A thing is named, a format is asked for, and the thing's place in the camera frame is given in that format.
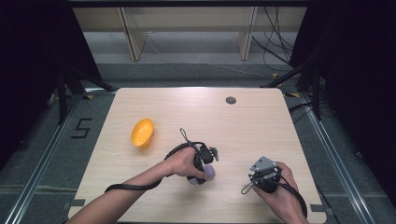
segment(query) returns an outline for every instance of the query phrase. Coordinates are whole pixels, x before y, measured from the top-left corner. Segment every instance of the metal rail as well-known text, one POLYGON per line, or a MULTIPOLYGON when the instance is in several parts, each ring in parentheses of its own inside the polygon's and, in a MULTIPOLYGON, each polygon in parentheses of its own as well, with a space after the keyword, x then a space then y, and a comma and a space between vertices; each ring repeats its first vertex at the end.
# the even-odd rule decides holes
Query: metal rail
POLYGON ((80 99, 81 99, 81 95, 74 95, 69 105, 69 113, 65 117, 64 122, 59 124, 58 127, 56 128, 55 133, 51 137, 46 150, 41 156, 40 161, 35 167, 35 170, 30 176, 27 184, 24 186, 20 197, 11 208, 10 213, 8 214, 7 217, 7 221, 6 221, 7 224, 11 224, 11 223, 16 224, 21 222, 21 219, 24 213, 26 212, 26 209, 30 201, 32 201, 33 196, 35 195, 35 190, 37 189, 37 186, 40 183, 43 174, 46 172, 50 164, 53 154, 55 153, 56 148, 59 145, 60 140, 62 139, 64 130, 67 127, 71 115, 75 111, 80 99))
MULTIPOLYGON (((300 96, 304 104, 309 103, 309 98, 306 93, 302 92, 300 93, 300 96)), ((338 155, 338 152, 332 144, 332 140, 327 134, 322 122, 316 119, 315 114, 310 109, 307 108, 306 111, 308 113, 309 119, 311 120, 315 128, 315 131, 318 134, 321 143, 326 150, 327 155, 329 156, 330 161, 332 162, 332 166, 334 167, 338 178, 340 179, 340 182, 344 187, 344 190, 346 191, 346 195, 349 198, 353 208, 355 209, 359 220, 361 221, 361 223, 375 223, 375 220, 369 211, 366 201, 364 201, 364 198, 361 196, 359 189, 357 188, 355 182, 347 171, 347 168, 345 167, 341 157, 338 155)))

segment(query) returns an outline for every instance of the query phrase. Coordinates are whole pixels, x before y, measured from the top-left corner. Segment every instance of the dark wall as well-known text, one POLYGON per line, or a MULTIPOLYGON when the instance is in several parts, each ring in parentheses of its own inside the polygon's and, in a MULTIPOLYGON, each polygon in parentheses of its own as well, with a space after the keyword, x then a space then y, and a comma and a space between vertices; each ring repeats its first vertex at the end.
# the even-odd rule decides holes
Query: dark wall
POLYGON ((0 1, 0 56, 1 169, 45 108, 64 66, 101 78, 72 9, 57 4, 0 1))
MULTIPOLYGON (((396 206, 396 3, 348 1, 343 6, 339 36, 320 73, 333 110, 396 206)), ((304 19, 314 25, 301 30, 302 36, 317 30, 315 16, 304 19)), ((295 59, 298 64, 312 47, 296 46, 303 55, 295 59)))

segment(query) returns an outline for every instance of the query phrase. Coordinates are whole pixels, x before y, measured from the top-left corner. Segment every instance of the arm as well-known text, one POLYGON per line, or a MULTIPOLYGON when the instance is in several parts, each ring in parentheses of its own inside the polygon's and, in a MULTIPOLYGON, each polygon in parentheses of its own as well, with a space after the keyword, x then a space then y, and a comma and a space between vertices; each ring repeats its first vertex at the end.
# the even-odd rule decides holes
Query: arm
MULTIPOLYGON (((282 170, 282 176, 298 191, 297 183, 294 180, 291 169, 283 162, 278 162, 277 166, 282 170)), ((285 180, 281 178, 280 183, 285 183, 285 180)), ((274 214, 286 223, 308 223, 304 217, 300 203, 296 197, 287 190, 277 188, 274 193, 269 194, 257 187, 253 187, 253 189, 266 203, 268 203, 274 214)))
MULTIPOLYGON (((205 179, 205 173, 192 164, 194 156, 195 149, 183 148, 166 161, 160 161, 140 175, 126 180, 124 184, 148 185, 169 175, 194 175, 205 179)), ((143 190, 113 189, 87 204, 66 223, 115 223, 144 193, 143 190)))

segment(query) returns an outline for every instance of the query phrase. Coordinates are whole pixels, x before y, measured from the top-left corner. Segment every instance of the wooden table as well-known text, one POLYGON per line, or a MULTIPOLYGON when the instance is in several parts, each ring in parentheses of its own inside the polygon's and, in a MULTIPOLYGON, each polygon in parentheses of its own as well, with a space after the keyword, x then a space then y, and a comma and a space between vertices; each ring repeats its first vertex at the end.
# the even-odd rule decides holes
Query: wooden table
MULTIPOLYGON (((281 222, 252 190, 249 167, 262 155, 285 162, 294 173, 308 206, 311 223, 326 221, 325 213, 311 212, 321 204, 283 95, 278 89, 242 88, 138 88, 120 89, 108 112, 76 200, 85 204, 111 184, 162 161, 185 140, 217 147, 219 161, 214 180, 193 186, 185 177, 171 176, 146 192, 120 221, 193 223, 281 222), (227 97, 234 97, 230 105, 227 97), (154 122, 150 148, 131 143, 131 132, 144 118, 154 122)), ((72 206, 69 216, 81 207, 72 206)))

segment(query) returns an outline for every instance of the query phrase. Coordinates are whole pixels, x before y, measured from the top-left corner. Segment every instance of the black device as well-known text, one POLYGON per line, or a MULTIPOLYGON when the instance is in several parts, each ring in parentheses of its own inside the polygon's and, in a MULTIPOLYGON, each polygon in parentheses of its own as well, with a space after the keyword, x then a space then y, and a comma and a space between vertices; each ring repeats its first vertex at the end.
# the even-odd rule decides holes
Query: black device
POLYGON ((252 166, 250 166, 250 171, 253 171, 254 174, 248 175, 250 183, 241 190, 242 194, 247 194, 253 186, 258 187, 267 193, 274 193, 277 187, 280 186, 297 198, 304 216, 307 217, 308 212, 303 196, 301 196, 301 194, 282 176, 282 170, 277 167, 276 162, 261 156, 252 166), (280 178, 282 178, 285 183, 280 183, 280 178))
POLYGON ((251 183, 267 193, 274 193, 280 180, 281 170, 276 162, 262 156, 251 167, 254 175, 248 175, 251 183))
MULTIPOLYGON (((195 157, 193 163, 195 168, 197 168, 198 170, 205 172, 204 164, 212 163, 214 159, 216 159, 216 161, 219 160, 219 153, 215 147, 207 147, 203 142, 192 142, 187 138, 186 132, 183 129, 180 129, 180 132, 183 135, 184 139, 186 139, 186 143, 183 143, 171 150, 168 155, 166 155, 165 159, 168 159, 170 156, 172 156, 182 148, 193 147, 195 149, 195 157)), ((188 180, 192 180, 194 178, 199 185, 205 183, 204 179, 200 179, 196 176, 187 176, 188 180)))

